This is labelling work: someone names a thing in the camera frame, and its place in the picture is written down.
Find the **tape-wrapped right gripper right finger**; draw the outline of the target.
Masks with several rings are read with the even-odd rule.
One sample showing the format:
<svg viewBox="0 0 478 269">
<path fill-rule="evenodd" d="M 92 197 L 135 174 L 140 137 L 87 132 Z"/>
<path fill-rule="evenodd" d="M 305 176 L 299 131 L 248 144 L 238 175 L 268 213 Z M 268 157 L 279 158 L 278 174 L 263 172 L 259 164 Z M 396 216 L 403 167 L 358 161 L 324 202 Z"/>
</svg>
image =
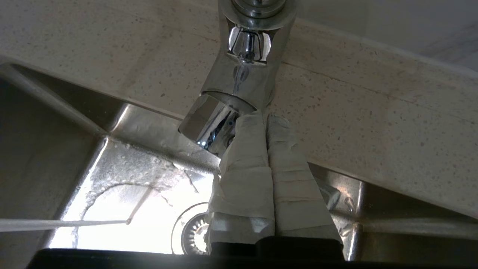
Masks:
<svg viewBox="0 0 478 269">
<path fill-rule="evenodd" d="M 267 152 L 273 177 L 276 234 L 342 243 L 297 133 L 287 119 L 268 116 Z"/>
</svg>

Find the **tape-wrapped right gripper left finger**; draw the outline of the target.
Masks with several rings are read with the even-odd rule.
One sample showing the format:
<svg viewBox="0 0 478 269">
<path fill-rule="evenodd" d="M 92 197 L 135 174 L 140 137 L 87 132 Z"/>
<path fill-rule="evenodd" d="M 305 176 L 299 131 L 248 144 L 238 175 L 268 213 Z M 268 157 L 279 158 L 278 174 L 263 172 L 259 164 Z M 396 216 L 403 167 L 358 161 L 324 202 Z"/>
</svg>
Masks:
<svg viewBox="0 0 478 269">
<path fill-rule="evenodd" d="M 275 235 L 273 179 L 262 112 L 239 117 L 235 127 L 208 202 L 210 255 L 252 254 L 260 240 Z"/>
</svg>

